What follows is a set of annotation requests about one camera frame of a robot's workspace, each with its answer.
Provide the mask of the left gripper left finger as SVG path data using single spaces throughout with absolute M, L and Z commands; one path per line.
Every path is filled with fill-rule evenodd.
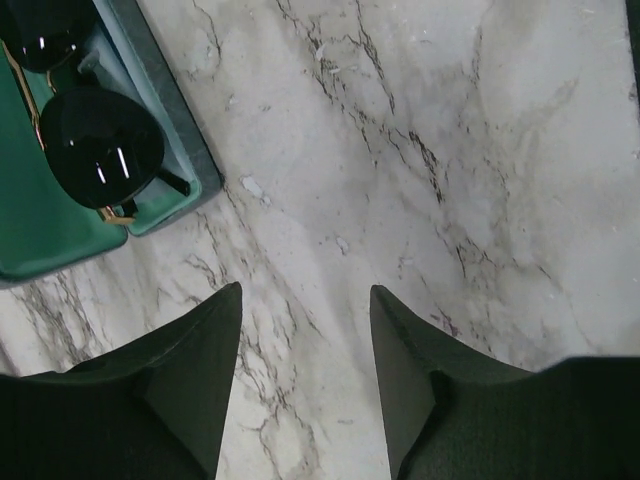
M 1 379 L 5 479 L 212 479 L 242 325 L 231 283 L 63 372 Z

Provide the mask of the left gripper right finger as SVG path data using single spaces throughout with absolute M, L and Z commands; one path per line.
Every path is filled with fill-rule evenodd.
M 370 324 L 393 478 L 638 477 L 637 358 L 527 371 L 427 323 L 380 285 Z

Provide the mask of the blue-grey glasses case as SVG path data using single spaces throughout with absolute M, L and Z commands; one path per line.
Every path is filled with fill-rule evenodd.
M 122 247 L 222 174 L 135 1 L 1 5 L 1 285 Z

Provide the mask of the black wire-frame sunglasses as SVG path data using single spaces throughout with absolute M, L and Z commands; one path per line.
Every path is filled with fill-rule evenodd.
M 91 1 L 4 1 L 1 45 L 57 182 L 104 222 L 128 225 L 153 180 L 183 196 L 191 186 L 164 168 L 154 116 L 100 83 L 99 54 L 86 47 L 99 20 Z

